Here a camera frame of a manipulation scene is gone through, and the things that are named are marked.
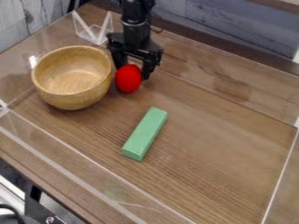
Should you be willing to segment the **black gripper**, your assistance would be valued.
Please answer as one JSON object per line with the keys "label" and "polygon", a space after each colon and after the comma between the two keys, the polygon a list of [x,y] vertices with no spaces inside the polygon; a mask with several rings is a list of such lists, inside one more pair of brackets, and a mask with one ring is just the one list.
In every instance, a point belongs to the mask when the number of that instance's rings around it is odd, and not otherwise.
{"label": "black gripper", "polygon": [[143,80],[149,79],[155,67],[160,65],[163,48],[151,40],[151,24],[121,22],[123,31],[107,34],[107,48],[111,51],[116,69],[127,64],[127,57],[143,61]]}

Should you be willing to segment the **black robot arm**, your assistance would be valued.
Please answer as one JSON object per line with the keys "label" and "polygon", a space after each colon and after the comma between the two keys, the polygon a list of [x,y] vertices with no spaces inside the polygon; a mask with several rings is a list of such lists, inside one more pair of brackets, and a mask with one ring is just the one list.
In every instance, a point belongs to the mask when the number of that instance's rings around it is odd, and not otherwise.
{"label": "black robot arm", "polygon": [[148,80],[161,63],[164,49],[151,39],[155,0],[119,0],[121,4],[121,32],[107,34],[107,49],[116,69],[127,64],[127,57],[143,61],[141,79]]}

